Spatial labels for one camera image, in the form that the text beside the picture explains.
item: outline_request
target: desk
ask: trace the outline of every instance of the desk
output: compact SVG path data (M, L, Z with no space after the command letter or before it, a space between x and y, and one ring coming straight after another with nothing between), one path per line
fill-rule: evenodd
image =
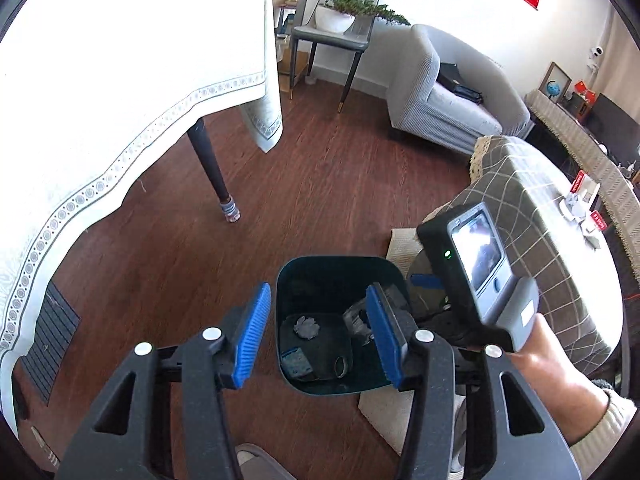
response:
M580 168L600 183L599 196L640 283L640 202L627 180L580 124L542 92L533 90L526 95L525 103L562 143Z
M12 370L79 235L204 115L241 105L262 150L280 138L273 1L25 0L0 74L0 409L16 432Z

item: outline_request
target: bonsai tree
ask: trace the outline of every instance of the bonsai tree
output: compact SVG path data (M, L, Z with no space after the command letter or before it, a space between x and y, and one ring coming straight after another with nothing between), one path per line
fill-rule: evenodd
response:
M326 0L324 6L351 16L373 16L382 18L387 23L411 25L402 14L396 14L386 5L377 5L373 0Z

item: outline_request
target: globe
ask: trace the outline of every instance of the globe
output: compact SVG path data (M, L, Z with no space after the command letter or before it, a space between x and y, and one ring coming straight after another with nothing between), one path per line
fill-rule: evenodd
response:
M557 96L560 95L560 85L558 83L556 83L555 81L549 81L546 84L546 92L551 97L557 97Z

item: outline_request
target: potted plant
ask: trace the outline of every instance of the potted plant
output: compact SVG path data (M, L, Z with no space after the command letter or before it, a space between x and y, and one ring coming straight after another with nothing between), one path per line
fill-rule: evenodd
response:
M411 25L402 14L396 14L386 5L377 5L373 0L325 0L316 8L316 27L342 34L351 27L356 16L372 16L387 23Z

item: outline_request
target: beige curtain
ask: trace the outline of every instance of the beige curtain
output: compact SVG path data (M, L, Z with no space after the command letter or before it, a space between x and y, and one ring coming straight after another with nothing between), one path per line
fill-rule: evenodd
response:
M640 123L640 50L617 12L593 90L603 93Z

